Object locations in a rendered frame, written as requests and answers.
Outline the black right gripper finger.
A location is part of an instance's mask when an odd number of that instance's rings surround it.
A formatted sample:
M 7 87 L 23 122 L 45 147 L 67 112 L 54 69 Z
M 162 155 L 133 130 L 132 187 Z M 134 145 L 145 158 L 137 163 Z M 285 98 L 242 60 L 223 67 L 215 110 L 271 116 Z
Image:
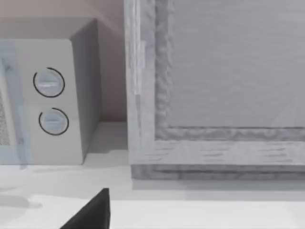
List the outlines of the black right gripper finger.
M 60 229 L 110 229 L 110 190 L 103 188 Z

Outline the microwave knob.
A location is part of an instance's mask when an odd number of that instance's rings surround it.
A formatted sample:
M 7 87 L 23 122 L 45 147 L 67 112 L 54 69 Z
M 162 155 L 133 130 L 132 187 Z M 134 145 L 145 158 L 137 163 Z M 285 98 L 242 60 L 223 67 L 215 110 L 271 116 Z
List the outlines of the microwave knob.
M 58 70 L 47 67 L 34 74 L 33 86 L 40 95 L 55 98 L 64 91 L 65 80 Z
M 58 108 L 50 108 L 39 114 L 40 128 L 47 134 L 59 136 L 69 128 L 68 116 Z

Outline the pale microwave oven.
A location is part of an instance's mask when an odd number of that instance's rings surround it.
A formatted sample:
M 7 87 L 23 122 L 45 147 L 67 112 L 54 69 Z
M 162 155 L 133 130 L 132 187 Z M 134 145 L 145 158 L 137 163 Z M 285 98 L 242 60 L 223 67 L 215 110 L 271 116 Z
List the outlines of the pale microwave oven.
M 30 165 L 80 165 L 100 119 L 101 76 L 97 21 L 93 18 L 2 18 L 0 39 L 16 42 L 33 162 Z M 58 70 L 65 89 L 55 98 L 40 95 L 33 76 L 47 67 Z M 45 133 L 39 114 L 62 110 L 68 130 Z

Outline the pale microwave door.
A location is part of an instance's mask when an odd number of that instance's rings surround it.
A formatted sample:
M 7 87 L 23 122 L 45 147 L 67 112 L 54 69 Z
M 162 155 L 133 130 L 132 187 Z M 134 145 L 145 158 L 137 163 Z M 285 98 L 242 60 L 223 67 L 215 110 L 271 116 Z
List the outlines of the pale microwave door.
M 16 42 L 0 39 L 0 165 L 33 162 Z

